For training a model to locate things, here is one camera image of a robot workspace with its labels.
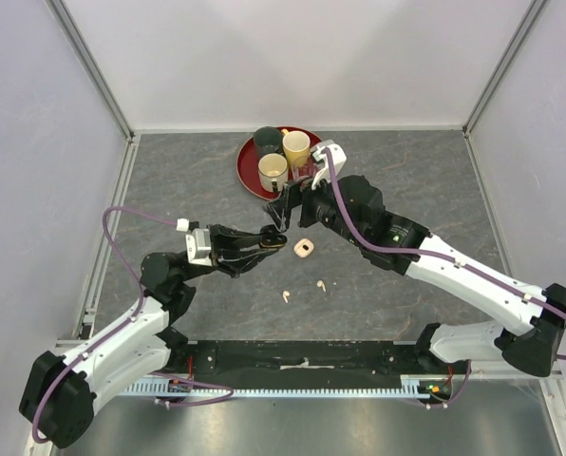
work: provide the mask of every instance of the marble-patterned surface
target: marble-patterned surface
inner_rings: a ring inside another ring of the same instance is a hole
[[[460,131],[320,132],[348,155],[342,175],[363,174],[387,209],[419,221],[460,251],[501,270],[500,257]],[[236,176],[246,133],[143,135],[125,205],[164,218],[185,217],[253,231],[270,223],[263,201]],[[198,278],[197,296],[175,326],[191,338],[415,340],[425,324],[465,324],[486,315],[428,284],[371,266],[321,225],[300,230],[294,211],[289,244],[241,278]],[[307,237],[314,253],[292,246]],[[184,249],[169,227],[122,215],[117,241],[133,265],[144,255]],[[323,280],[327,291],[316,287]],[[288,290],[286,304],[281,293]],[[96,329],[136,298],[137,287],[112,257]]]

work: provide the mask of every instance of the red plate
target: red plate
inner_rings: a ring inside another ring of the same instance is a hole
[[[311,147],[321,142],[321,139],[317,135],[302,128],[297,128],[295,126],[278,126],[277,128],[279,130],[285,128],[288,131],[303,131],[309,135],[309,138],[311,138]],[[278,194],[267,192],[262,188],[262,185],[260,185],[260,177],[257,174],[257,154],[255,152],[253,137],[251,137],[238,152],[238,157],[236,157],[236,173],[245,188],[257,197],[264,200],[275,200],[278,197]],[[289,170],[289,179],[292,179],[291,168]]]

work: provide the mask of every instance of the white backdrop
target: white backdrop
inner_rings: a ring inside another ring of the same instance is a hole
[[[0,455],[34,359],[70,337],[125,141],[42,0],[0,0]]]
[[[66,0],[135,129],[463,124],[529,0]]]
[[[474,145],[512,268],[526,281],[566,286],[566,0],[542,13]]]

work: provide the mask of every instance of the wall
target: wall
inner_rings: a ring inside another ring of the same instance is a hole
[[[546,7],[473,142],[512,269],[566,286],[566,0]]]
[[[137,129],[460,125],[529,0],[66,0]]]
[[[69,336],[124,140],[47,5],[0,0],[0,455],[34,358]]]

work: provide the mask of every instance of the black mug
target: black mug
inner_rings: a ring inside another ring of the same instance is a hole
[[[283,133],[273,126],[263,126],[254,133],[257,160],[268,154],[283,155]]]

